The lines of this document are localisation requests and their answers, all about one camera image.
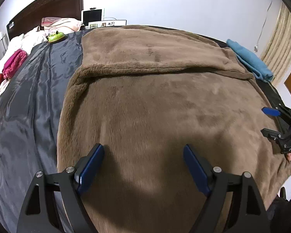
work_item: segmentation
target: blue towel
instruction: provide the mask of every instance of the blue towel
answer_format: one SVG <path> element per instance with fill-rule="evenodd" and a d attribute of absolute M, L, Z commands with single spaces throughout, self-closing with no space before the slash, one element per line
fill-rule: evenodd
<path fill-rule="evenodd" d="M 255 75 L 255 78 L 264 82 L 270 82 L 273 79 L 272 71 L 253 52 L 230 39 L 226 43 L 236 53 L 239 61 Z"/>

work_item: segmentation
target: blue gripper pad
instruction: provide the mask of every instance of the blue gripper pad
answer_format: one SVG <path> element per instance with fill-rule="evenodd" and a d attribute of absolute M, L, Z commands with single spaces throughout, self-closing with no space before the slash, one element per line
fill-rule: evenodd
<path fill-rule="evenodd" d="M 102 164 L 105 155 L 104 147 L 100 144 L 95 150 L 94 154 L 88 160 L 84 170 L 80 174 L 79 186 L 77 193 L 79 195 L 86 192 L 92 184 L 92 181 Z"/>
<path fill-rule="evenodd" d="M 188 145 L 186 145 L 183 149 L 183 158 L 198 190 L 208 197 L 211 190 L 208 186 L 207 175 Z"/>
<path fill-rule="evenodd" d="M 269 115 L 269 116 L 273 116 L 273 117 L 280 116 L 280 111 L 278 109 L 264 107 L 262 108 L 262 111 L 264 114 Z"/>

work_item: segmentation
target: computer monitor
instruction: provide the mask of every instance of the computer monitor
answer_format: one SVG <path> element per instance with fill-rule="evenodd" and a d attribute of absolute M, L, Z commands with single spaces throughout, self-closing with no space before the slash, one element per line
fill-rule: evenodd
<path fill-rule="evenodd" d="M 89 22 L 103 21 L 104 14 L 105 9 L 83 10 L 81 12 L 81 21 L 85 26 L 88 26 Z"/>

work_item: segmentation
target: pink towel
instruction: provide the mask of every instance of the pink towel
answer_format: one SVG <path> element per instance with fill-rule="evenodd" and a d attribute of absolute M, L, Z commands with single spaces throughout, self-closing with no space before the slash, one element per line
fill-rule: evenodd
<path fill-rule="evenodd" d="M 4 79 L 11 79 L 17 69 L 24 63 L 27 53 L 22 49 L 18 49 L 4 64 L 2 73 Z"/>

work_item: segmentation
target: metal screw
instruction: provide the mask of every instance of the metal screw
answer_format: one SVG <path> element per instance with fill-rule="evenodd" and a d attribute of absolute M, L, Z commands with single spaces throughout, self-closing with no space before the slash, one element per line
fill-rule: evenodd
<path fill-rule="evenodd" d="M 244 176 L 246 178 L 251 178 L 251 173 L 250 172 L 244 172 Z"/>
<path fill-rule="evenodd" d="M 43 172 L 39 171 L 39 172 L 36 172 L 36 177 L 39 178 L 43 175 Z"/>
<path fill-rule="evenodd" d="M 213 171 L 216 172 L 216 173 L 220 173 L 220 172 L 222 172 L 222 169 L 220 167 L 218 167 L 218 166 L 215 166 L 213 168 Z"/>
<path fill-rule="evenodd" d="M 69 166 L 69 167 L 66 168 L 66 172 L 67 173 L 71 173 L 73 171 L 74 171 L 74 167 L 73 166 Z"/>

